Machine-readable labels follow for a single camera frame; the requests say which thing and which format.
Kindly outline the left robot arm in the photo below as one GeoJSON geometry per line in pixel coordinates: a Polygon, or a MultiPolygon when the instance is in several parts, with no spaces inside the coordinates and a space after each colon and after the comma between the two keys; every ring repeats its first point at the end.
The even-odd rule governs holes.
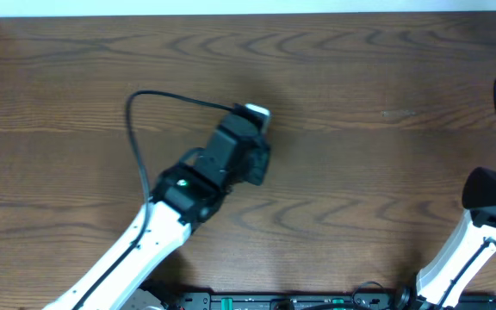
{"type": "Polygon", "coordinates": [[[270,160],[269,110],[238,106],[207,145],[164,170],[127,230],[49,309],[120,309],[192,232],[215,215],[238,183],[261,185],[270,160]]]}

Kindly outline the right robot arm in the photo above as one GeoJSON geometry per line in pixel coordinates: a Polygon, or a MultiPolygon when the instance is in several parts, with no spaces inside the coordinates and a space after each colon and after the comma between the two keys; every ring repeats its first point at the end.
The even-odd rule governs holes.
{"type": "Polygon", "coordinates": [[[416,275],[416,297],[455,307],[462,291],[496,253],[496,171],[478,167],[462,191],[463,212],[440,252],[416,275]]]}

